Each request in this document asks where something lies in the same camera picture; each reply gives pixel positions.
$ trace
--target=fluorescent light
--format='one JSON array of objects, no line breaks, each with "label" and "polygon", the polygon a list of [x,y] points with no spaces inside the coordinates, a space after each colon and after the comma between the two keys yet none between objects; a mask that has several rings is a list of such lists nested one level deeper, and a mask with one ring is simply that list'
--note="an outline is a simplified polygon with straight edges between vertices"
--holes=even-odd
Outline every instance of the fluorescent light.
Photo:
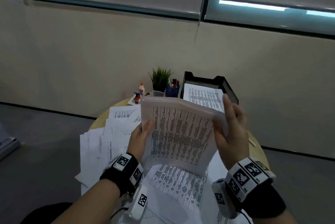
[{"label": "fluorescent light", "polygon": [[287,9],[287,8],[277,7],[277,6],[252,4],[252,3],[237,2],[237,1],[223,1],[223,0],[220,0],[219,4],[226,4],[226,5],[233,5],[233,6],[243,6],[243,7],[250,7],[250,8],[256,8],[256,9],[269,9],[269,10],[277,10],[277,11],[284,11],[285,9]]},{"label": "fluorescent light", "polygon": [[314,15],[314,16],[335,17],[335,13],[321,12],[321,11],[314,11],[314,10],[307,10],[306,14]]}]

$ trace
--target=beige wall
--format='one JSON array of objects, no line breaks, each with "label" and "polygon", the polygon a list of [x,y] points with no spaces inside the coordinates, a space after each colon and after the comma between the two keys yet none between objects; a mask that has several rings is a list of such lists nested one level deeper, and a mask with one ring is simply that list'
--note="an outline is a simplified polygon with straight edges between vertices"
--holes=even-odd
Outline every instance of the beige wall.
[{"label": "beige wall", "polygon": [[98,116],[157,65],[222,75],[261,145],[335,158],[333,40],[18,0],[0,14],[2,102]]}]

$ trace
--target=white glue bottle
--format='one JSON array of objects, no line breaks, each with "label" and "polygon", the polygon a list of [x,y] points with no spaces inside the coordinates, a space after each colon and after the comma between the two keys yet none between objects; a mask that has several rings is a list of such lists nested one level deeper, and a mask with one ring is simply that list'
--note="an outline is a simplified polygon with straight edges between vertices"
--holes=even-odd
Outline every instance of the white glue bottle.
[{"label": "white glue bottle", "polygon": [[140,85],[138,91],[139,91],[142,95],[144,95],[145,91],[144,91],[143,82],[141,82],[141,85]]}]

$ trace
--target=blue pen holder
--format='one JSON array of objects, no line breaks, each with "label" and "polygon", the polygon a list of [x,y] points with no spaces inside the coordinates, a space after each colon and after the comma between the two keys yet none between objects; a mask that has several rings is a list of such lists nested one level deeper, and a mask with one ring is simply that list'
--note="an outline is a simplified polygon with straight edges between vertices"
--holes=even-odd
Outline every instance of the blue pen holder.
[{"label": "blue pen holder", "polygon": [[173,88],[167,85],[165,90],[165,97],[178,98],[179,88],[180,87]]}]

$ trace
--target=tabletop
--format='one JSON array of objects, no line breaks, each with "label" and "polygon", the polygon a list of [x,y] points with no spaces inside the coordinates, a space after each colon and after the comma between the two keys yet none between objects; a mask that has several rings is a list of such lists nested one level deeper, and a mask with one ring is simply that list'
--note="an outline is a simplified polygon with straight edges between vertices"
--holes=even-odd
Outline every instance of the tabletop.
[{"label": "tabletop", "polygon": [[[125,107],[128,106],[128,101],[129,99],[124,99],[123,101],[120,101],[119,103],[116,103],[113,107]],[[106,125],[106,120],[108,119],[109,115],[109,109],[107,109],[101,116],[99,116],[94,123],[91,125],[90,129],[98,129],[98,128],[103,128]],[[260,162],[262,162],[268,169],[270,169],[268,160],[266,159],[265,153],[262,149],[262,147],[259,145],[258,141],[256,138],[251,134],[250,131],[248,131],[249,138],[251,141],[255,143],[256,146],[253,146],[251,143],[249,143],[249,153],[250,157],[254,157],[258,159]]]}]

